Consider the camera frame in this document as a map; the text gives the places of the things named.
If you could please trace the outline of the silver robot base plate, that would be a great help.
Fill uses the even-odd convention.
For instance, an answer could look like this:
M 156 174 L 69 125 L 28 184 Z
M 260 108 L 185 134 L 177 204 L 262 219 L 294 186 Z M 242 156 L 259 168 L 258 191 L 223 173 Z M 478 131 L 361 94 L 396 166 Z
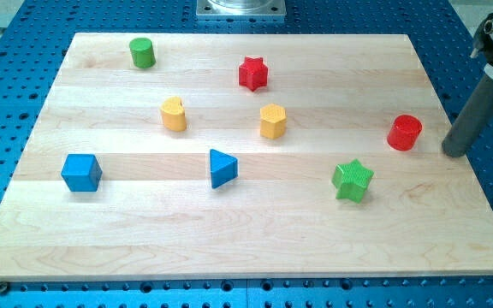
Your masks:
M 281 18 L 287 14 L 285 0 L 197 0 L 201 19 Z

